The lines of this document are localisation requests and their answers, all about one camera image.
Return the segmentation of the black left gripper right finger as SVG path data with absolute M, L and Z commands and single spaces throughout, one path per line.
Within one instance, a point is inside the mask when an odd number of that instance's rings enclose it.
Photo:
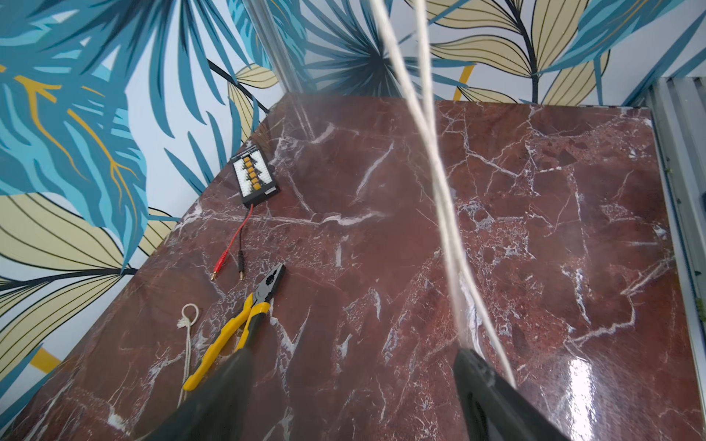
M 471 440 L 566 439 L 472 349 L 458 351 L 453 374 Z

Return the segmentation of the cream cloth drawstring bag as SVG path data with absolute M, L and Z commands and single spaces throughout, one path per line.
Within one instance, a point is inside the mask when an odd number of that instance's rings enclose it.
M 517 382 L 509 363 L 509 358 L 496 333 L 465 255 L 452 193 L 450 193 L 445 167 L 439 152 L 435 115 L 436 103 L 433 93 L 430 44 L 428 40 L 427 3 L 425 1 L 415 2 L 418 38 L 417 69 L 421 80 L 420 93 L 417 93 L 406 68 L 406 62 L 397 42 L 386 3 L 384 1 L 372 1 L 371 10 L 378 25 L 378 33 L 388 50 L 409 113 L 415 125 L 417 125 L 419 136 L 427 153 L 448 290 L 452 299 L 452 309 L 459 341 L 464 347 L 470 347 L 473 344 L 468 314 L 470 310 L 474 310 L 480 316 L 486 335 L 498 355 L 498 360 L 502 370 L 505 372 L 507 382 L 511 387 L 515 388 Z

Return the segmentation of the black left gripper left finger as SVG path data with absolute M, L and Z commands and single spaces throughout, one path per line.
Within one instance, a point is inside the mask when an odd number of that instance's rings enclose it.
M 241 349 L 146 438 L 238 440 L 245 426 L 253 381 L 252 351 Z

